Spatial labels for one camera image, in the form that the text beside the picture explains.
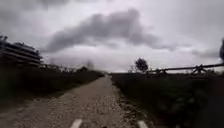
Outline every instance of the gray cloud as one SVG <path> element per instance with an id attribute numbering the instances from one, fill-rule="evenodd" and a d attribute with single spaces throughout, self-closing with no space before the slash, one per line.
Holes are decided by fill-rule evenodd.
<path id="1" fill-rule="evenodd" d="M 57 52 L 73 45 L 92 45 L 89 40 L 105 44 L 108 39 L 124 39 L 133 45 L 147 44 L 164 48 L 156 44 L 158 38 L 147 33 L 140 24 L 140 14 L 135 9 L 116 12 L 107 16 L 93 15 L 79 26 L 65 29 L 53 36 L 47 47 L 48 52 Z"/>
<path id="2" fill-rule="evenodd" d="M 192 51 L 192 53 L 201 58 L 214 58 L 214 59 L 219 58 L 219 51 L 216 50 L 204 50 L 204 51 L 194 50 Z"/>

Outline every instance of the distant tree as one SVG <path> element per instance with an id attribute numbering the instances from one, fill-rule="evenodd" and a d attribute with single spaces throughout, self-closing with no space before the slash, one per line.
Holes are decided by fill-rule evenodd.
<path id="1" fill-rule="evenodd" d="M 146 62 L 146 60 L 139 58 L 137 61 L 135 61 L 135 67 L 145 73 L 148 70 L 148 64 Z"/>

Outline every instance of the vegetation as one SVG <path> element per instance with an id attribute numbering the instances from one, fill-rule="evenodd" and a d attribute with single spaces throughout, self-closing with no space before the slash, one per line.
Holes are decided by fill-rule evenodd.
<path id="1" fill-rule="evenodd" d="M 68 72 L 53 68 L 0 67 L 0 99 L 54 95 L 102 76 L 87 68 Z"/>
<path id="2" fill-rule="evenodd" d="M 113 84 L 127 98 L 154 113 L 169 127 L 181 128 L 194 125 L 217 78 L 216 74 L 112 74 Z"/>
<path id="3" fill-rule="evenodd" d="M 148 64 L 146 62 L 146 60 L 139 58 L 137 61 L 135 61 L 135 67 L 145 73 L 148 70 Z"/>

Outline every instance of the sky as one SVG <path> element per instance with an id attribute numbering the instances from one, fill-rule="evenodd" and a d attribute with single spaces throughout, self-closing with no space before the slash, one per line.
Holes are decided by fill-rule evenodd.
<path id="1" fill-rule="evenodd" d="M 223 0 L 0 0 L 0 34 L 45 63 L 127 71 L 219 63 Z"/>

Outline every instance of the fence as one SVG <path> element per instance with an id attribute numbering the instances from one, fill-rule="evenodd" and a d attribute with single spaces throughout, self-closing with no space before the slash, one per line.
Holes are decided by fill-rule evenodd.
<path id="1" fill-rule="evenodd" d="M 178 67 L 178 68 L 164 68 L 164 69 L 155 69 L 148 71 L 148 73 L 156 74 L 166 74 L 167 71 L 179 71 L 179 70 L 193 70 L 192 74 L 201 74 L 203 72 L 208 72 L 209 68 L 223 67 L 224 63 L 221 64 L 210 64 L 210 65 L 197 65 L 194 67 Z"/>

